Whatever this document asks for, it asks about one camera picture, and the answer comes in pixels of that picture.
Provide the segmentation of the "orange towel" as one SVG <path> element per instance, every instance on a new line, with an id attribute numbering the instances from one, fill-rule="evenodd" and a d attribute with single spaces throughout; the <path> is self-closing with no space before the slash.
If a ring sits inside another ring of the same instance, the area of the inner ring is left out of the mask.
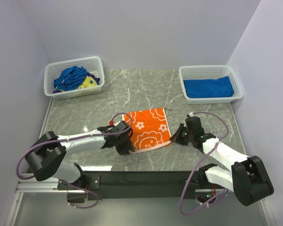
<path id="1" fill-rule="evenodd" d="M 171 133 L 164 108 L 130 112 L 123 115 L 123 120 L 127 123 L 133 120 L 131 153 L 148 152 L 171 145 Z"/>

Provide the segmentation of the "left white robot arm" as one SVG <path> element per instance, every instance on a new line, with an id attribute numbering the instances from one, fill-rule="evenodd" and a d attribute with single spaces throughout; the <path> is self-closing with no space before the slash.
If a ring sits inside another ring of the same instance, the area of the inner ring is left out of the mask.
<path id="1" fill-rule="evenodd" d="M 37 181 L 57 178 L 67 181 L 74 189 L 85 185 L 85 176 L 77 163 L 68 163 L 65 157 L 84 151 L 115 148 L 119 155 L 134 151 L 131 142 L 133 130 L 126 121 L 116 125 L 77 135 L 57 136 L 50 131 L 44 134 L 25 155 L 25 160 Z"/>

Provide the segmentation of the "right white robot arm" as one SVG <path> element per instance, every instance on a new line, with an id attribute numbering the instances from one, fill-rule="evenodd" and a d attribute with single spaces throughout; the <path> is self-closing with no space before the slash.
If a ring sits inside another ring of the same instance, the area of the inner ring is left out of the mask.
<path id="1" fill-rule="evenodd" d="M 205 133 L 199 117 L 188 115 L 185 123 L 169 139 L 171 142 L 192 146 L 205 157 L 212 157 L 216 164 L 196 165 L 186 179 L 184 191 L 191 185 L 209 188 L 212 184 L 232 191 L 238 201 L 249 206 L 274 193 L 274 187 L 265 165 L 258 156 L 249 157 L 230 148 L 211 133 Z"/>

